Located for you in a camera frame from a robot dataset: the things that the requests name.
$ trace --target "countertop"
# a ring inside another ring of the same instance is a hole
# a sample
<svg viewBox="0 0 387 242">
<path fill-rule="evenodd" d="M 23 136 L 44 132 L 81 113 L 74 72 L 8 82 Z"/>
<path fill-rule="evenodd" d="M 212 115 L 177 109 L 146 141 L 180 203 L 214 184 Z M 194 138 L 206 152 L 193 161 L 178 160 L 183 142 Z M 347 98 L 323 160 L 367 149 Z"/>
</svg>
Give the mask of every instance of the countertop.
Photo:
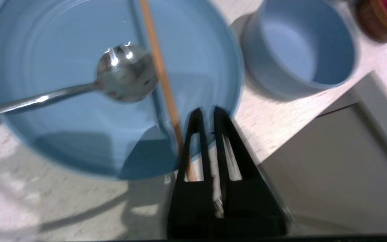
<svg viewBox="0 0 387 242">
<path fill-rule="evenodd" d="M 261 0 L 213 0 L 236 32 Z M 341 87 L 284 102 L 257 92 L 246 80 L 235 120 L 264 161 L 368 73 L 387 88 L 387 44 L 357 28 L 347 4 L 337 1 L 358 45 L 358 65 Z M 55 167 L 0 125 L 0 241 L 159 239 L 171 175 L 109 182 Z"/>
</svg>

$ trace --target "spoon handle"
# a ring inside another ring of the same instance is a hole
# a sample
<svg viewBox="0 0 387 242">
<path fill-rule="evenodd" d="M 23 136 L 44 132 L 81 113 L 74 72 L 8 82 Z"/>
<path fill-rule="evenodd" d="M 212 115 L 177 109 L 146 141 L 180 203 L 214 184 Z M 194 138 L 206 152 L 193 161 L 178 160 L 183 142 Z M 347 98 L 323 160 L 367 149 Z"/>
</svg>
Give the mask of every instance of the spoon handle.
<svg viewBox="0 0 387 242">
<path fill-rule="evenodd" d="M 39 95 L 34 95 L 32 97 L 23 98 L 18 101 L 13 101 L 10 103 L 0 104 L 0 114 L 10 112 L 16 109 L 20 109 L 23 107 L 31 106 L 34 104 L 45 103 L 55 98 L 61 98 L 64 96 L 73 95 L 80 92 L 88 92 L 93 89 L 95 88 L 92 83 L 83 84 L 83 85 L 58 89 L 52 92 L 46 92 Z"/>
</svg>

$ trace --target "white countertop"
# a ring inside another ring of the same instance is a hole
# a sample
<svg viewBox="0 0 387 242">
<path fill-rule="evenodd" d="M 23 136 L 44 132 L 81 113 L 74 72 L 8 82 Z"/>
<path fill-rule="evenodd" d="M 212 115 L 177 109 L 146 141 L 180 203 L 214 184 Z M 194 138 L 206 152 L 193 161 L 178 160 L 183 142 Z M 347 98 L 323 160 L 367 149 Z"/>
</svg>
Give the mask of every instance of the white countertop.
<svg viewBox="0 0 387 242">
<path fill-rule="evenodd" d="M 261 1 L 213 2 L 231 24 L 255 11 Z M 387 44 L 374 43 L 356 26 L 353 29 L 359 63 L 343 86 L 291 102 L 244 88 L 235 119 L 259 162 L 371 71 L 387 87 Z M 36 155 L 0 125 L 0 241 L 162 238 L 161 204 L 169 191 L 168 179 L 108 182 L 77 175 Z"/>
</svg>

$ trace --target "spoon head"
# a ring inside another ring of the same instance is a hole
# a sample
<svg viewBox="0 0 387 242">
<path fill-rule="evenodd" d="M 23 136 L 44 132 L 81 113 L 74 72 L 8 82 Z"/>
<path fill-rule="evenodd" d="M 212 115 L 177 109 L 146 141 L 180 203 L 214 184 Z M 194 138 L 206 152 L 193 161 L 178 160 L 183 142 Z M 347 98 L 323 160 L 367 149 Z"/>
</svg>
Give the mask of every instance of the spoon head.
<svg viewBox="0 0 387 242">
<path fill-rule="evenodd" d="M 136 102 L 149 95 L 157 83 L 152 56 L 138 46 L 127 44 L 104 53 L 94 85 L 117 101 Z"/>
</svg>

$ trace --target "wooden stick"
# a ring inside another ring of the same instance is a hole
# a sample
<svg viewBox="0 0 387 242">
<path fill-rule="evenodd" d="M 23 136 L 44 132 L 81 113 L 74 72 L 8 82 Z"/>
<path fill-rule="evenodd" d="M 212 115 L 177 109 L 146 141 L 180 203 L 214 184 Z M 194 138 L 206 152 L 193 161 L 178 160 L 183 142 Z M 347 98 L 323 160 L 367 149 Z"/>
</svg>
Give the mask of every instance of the wooden stick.
<svg viewBox="0 0 387 242">
<path fill-rule="evenodd" d="M 181 133 L 181 127 L 180 127 L 180 121 L 179 121 L 180 119 L 178 117 L 177 107 L 175 106 L 174 98 L 172 96 L 171 85 L 169 83 L 168 74 L 166 72 L 164 60 L 159 47 L 155 26 L 153 25 L 152 13 L 150 11 L 150 7 L 147 0 L 140 0 L 140 4 L 141 4 L 141 9 L 143 10 L 144 22 L 146 23 L 149 42 L 150 42 L 150 45 L 152 46 L 153 63 L 155 65 L 158 78 L 161 81 L 165 102 L 168 108 L 168 113 L 174 128 L 175 138 L 177 139 L 178 155 L 181 155 L 181 152 L 183 150 L 183 135 Z M 190 165 L 190 162 L 189 162 L 188 180 L 194 181 L 196 180 L 196 178 L 197 176 L 195 174 L 195 170 L 193 169 L 193 167 Z"/>
</svg>

